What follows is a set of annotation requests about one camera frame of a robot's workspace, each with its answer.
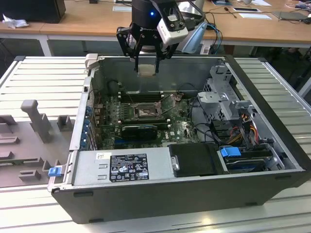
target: table leg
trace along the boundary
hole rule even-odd
[[[305,72],[301,75],[301,77],[304,77],[304,75],[307,75],[309,71],[311,70],[311,65],[305,70]],[[300,89],[298,94],[304,98],[307,93],[311,90],[311,77],[308,79],[308,81],[303,85],[303,87]]]
[[[88,50],[87,50],[87,46],[86,46],[86,41],[85,41],[85,40],[83,40],[83,41],[81,41],[81,43],[82,43],[82,49],[83,49],[83,52],[88,52]]]
[[[233,55],[234,45],[224,45],[225,54]]]
[[[53,55],[53,51],[51,50],[50,46],[49,46],[49,39],[46,35],[40,35],[38,38],[42,51],[44,53],[44,56],[46,57],[52,57]]]
[[[249,56],[253,57],[256,55],[256,52],[257,52],[257,49],[258,49],[258,46],[252,46],[250,52],[249,52]]]

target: power supply label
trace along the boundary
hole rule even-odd
[[[147,154],[112,155],[110,181],[141,181],[149,179]]]

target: slotted metal surface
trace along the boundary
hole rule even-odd
[[[237,62],[302,149],[311,156],[311,117],[309,106],[306,106],[308,104],[297,96],[297,93],[269,64],[259,61],[260,64],[256,63],[256,67],[249,68],[247,59],[237,59]],[[238,85],[237,88],[244,99],[247,99],[241,86]]]
[[[20,106],[29,99],[37,100],[39,113],[45,113],[50,120],[59,115],[75,119],[87,76],[84,62],[84,57],[26,57],[0,86],[0,114],[28,121]]]
[[[58,62],[55,57],[50,59],[53,62]],[[28,64],[32,64],[33,60],[27,60]],[[38,57],[36,60],[39,60],[37,64],[43,62]],[[261,64],[263,66],[258,59],[237,60],[243,65]],[[279,78],[276,78],[272,73],[248,75],[252,80],[261,80],[258,84],[268,84],[262,79],[271,78],[279,82]],[[58,76],[52,77],[50,79],[58,80]],[[260,89],[260,92],[269,104],[282,103],[283,107],[289,103],[295,105],[295,108],[278,108],[276,110],[287,127],[294,127],[296,131],[301,131],[298,130],[301,127],[296,129],[297,125],[302,126],[302,128],[309,126],[310,114],[302,105],[302,107],[297,105],[297,98],[286,90],[285,86],[283,89],[273,89],[273,91],[272,89]],[[14,100],[21,101],[26,94],[14,94]],[[65,96],[70,100],[76,100],[79,98],[76,94],[75,92],[57,93],[57,95],[53,95],[53,100],[64,100]],[[43,101],[52,100],[47,99],[46,94],[43,93],[32,93],[31,96],[41,99],[42,105],[48,104],[48,102]],[[311,133],[299,133],[294,136],[306,152],[309,147],[311,148]],[[128,201],[135,201],[137,208],[148,208],[139,200]],[[87,225],[75,224],[51,197],[45,186],[36,189],[24,187],[23,189],[16,189],[15,192],[0,191],[0,219],[1,233],[55,231],[79,233],[309,233],[311,232],[311,182],[306,182],[299,188],[283,190],[263,206]]]

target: cable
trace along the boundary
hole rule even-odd
[[[67,0],[67,1],[81,2],[81,1],[89,1],[89,0]],[[115,3],[114,1],[104,1],[104,0],[97,0],[97,1]]]
[[[239,14],[239,13],[241,13],[241,12],[226,12],[226,13],[222,13],[222,12],[205,12],[205,14],[208,14],[208,13],[210,13],[210,14],[221,14],[221,15],[225,15],[225,14]],[[252,14],[272,14],[272,12],[269,12],[269,11],[263,11],[263,12],[252,12]],[[292,20],[285,20],[285,19],[282,19],[282,20],[284,20],[284,21],[289,21],[290,23],[292,23],[292,24],[299,24],[299,23],[294,23],[294,22],[292,22]]]
[[[229,142],[227,142],[227,144],[232,144],[236,141],[238,141],[240,138],[242,137],[242,134],[238,134],[235,138],[233,138],[232,140],[230,140]]]
[[[172,110],[173,108],[175,108],[175,107],[177,107],[177,105],[175,104],[175,105],[173,105],[171,108],[169,108],[169,109],[167,109],[167,110],[165,110],[165,111],[163,111],[161,114],[160,114],[160,116],[161,115],[163,115],[163,114],[165,114],[165,113],[167,113],[168,111],[170,111],[170,110]]]
[[[215,22],[215,17],[213,15],[212,12],[205,12],[204,14],[211,14],[213,16],[213,20],[214,20],[214,25],[216,26],[216,22]],[[214,45],[216,44],[216,41],[218,40],[218,33],[215,31],[215,34],[216,34],[216,38],[215,38],[215,41],[214,43],[211,45],[211,48],[214,47]]]
[[[300,21],[298,21],[297,23],[294,23],[292,20],[289,20],[289,19],[280,19],[278,22],[280,22],[280,21],[288,21],[292,24],[300,24],[301,23]]]
[[[217,10],[217,9],[222,8],[222,7],[223,7],[223,6],[220,6],[220,7],[217,7],[217,8],[213,8],[213,9],[210,9],[209,11]]]
[[[250,129],[254,132],[255,142],[258,143],[258,133],[257,133],[257,131],[253,127],[250,127]]]
[[[206,111],[205,111],[205,109],[202,107],[202,104],[200,103],[199,99],[198,99],[198,102],[199,102],[199,104],[200,104],[200,107],[201,107],[202,110],[203,110],[203,113],[204,113],[206,116],[208,116],[207,113],[206,113]]]
[[[206,142],[206,135],[207,135],[208,131],[209,131],[209,129],[206,130],[205,133],[204,133],[204,141],[205,141],[205,142]]]
[[[294,10],[294,11],[289,11],[289,12],[295,12],[295,11],[300,11],[300,10],[302,10],[302,9],[297,9],[297,10]]]
[[[198,20],[197,24],[202,23],[205,18],[204,12],[197,5],[195,5],[192,1],[188,1],[188,2],[191,6],[193,6],[194,9],[196,9],[201,14],[201,18]]]
[[[90,95],[93,91],[99,91],[99,90],[98,90],[98,89],[92,89],[92,90],[89,92],[89,95]]]
[[[120,138],[120,139],[123,139],[123,138],[121,138],[121,137],[119,137],[119,136],[116,136],[116,135],[114,135],[114,137],[118,137],[118,138]]]
[[[296,7],[292,7],[292,6],[296,6],[296,4],[291,4],[291,6],[288,6],[287,4],[285,4],[285,6],[288,7],[288,8],[291,8],[291,9],[297,9]],[[303,9],[303,8],[300,8],[299,10],[310,11],[310,9]]]
[[[229,11],[229,8],[228,8],[228,7],[224,7],[224,10],[225,10],[225,11],[228,11],[230,14],[232,14],[234,18],[238,18],[238,17],[236,17],[231,11]]]
[[[233,129],[230,131],[230,138],[232,138],[233,131],[236,130],[236,129],[238,129],[238,128],[239,128],[238,126],[233,127]]]
[[[190,86],[192,86],[198,93],[200,92],[200,91],[198,90],[198,88],[196,88],[193,84],[191,84],[191,83],[183,83],[183,84],[181,84],[181,85],[178,87],[178,89],[176,90],[177,93],[180,94],[180,88],[181,88],[182,86],[184,86],[184,85],[190,85]]]
[[[126,4],[126,3],[121,3],[121,4],[123,4],[124,6],[129,6],[129,7],[132,7],[132,5],[128,5],[128,4]]]
[[[198,98],[195,97],[195,99],[193,100],[193,103],[192,103],[192,105],[191,105],[191,110],[190,110],[190,112],[189,112],[189,113],[190,113],[190,123],[191,123],[191,125],[192,125],[193,128],[195,128],[198,132],[204,134],[205,140],[206,140],[206,137],[205,137],[205,136],[208,136],[208,137],[212,138],[213,140],[216,140],[220,145],[227,145],[226,142],[223,142],[223,141],[222,141],[217,135],[215,135],[213,132],[211,132],[212,135],[209,135],[209,134],[207,134],[207,131],[204,132],[204,131],[202,131],[202,130],[200,130],[200,129],[197,128],[198,125],[210,126],[210,124],[208,124],[208,123],[199,123],[199,124],[194,125],[193,120],[192,120],[192,110],[193,110],[194,103],[195,103],[197,100],[198,100]],[[204,108],[202,107],[200,101],[199,101],[199,104],[200,104],[200,107],[202,108],[203,112],[204,112],[205,115],[207,116],[207,113],[205,112]]]
[[[220,47],[220,45],[221,45],[221,43],[223,41],[223,33],[219,29],[217,29],[214,13],[212,13],[212,12],[204,12],[204,14],[211,14],[212,17],[213,17],[213,20],[214,20],[215,27],[213,27],[212,25],[210,25],[210,27],[213,28],[214,31],[215,31],[216,39],[215,39],[214,43],[211,45],[211,48],[213,48],[215,46],[216,41],[218,40],[218,47],[217,47],[216,51],[214,52],[214,54],[217,54],[217,51],[218,51],[218,49],[219,49],[219,47]]]

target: wooden desk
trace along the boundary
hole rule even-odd
[[[297,1],[288,0],[265,0],[270,3],[271,7],[262,7],[251,5],[253,8],[258,8],[262,12],[272,11],[293,11],[285,6],[285,3],[295,4]],[[233,1],[234,6],[240,6],[236,1]],[[217,8],[211,2],[206,2],[204,11]],[[223,7],[216,10],[211,10],[212,13],[226,13]],[[299,11],[304,15],[308,15],[306,11]],[[223,33],[223,40],[227,42],[269,42],[269,43],[297,43],[306,44],[307,47],[311,45],[311,25],[303,22],[294,24],[288,21],[279,21],[272,13],[265,13],[271,19],[253,19],[242,18],[239,14],[214,14],[216,25]],[[207,19],[213,22],[211,14],[207,14]],[[205,33],[204,39],[214,38],[211,33]]]
[[[0,33],[40,34],[40,29],[43,25],[44,23],[31,22],[28,27],[13,29],[0,23]]]
[[[262,11],[292,11],[285,7],[285,3],[294,4],[298,1],[266,0],[271,7],[260,7]],[[66,0],[66,14],[59,24],[30,23],[24,29],[8,29],[0,26],[2,38],[35,38],[40,41],[43,52],[51,56],[49,40],[93,40],[117,41],[116,30],[119,26],[128,27],[131,22],[131,12],[112,11],[113,3],[99,2],[89,4],[88,1],[74,2]],[[204,11],[218,8],[211,2],[205,2]],[[226,13],[223,7],[211,10],[214,13]],[[288,21],[278,21],[271,13],[272,19],[247,19],[235,14],[215,14],[216,25],[223,33],[224,45],[269,46],[269,47],[297,47],[308,48],[311,44],[311,25],[304,23],[292,24]],[[215,39],[215,33],[207,31],[203,44],[210,45]]]

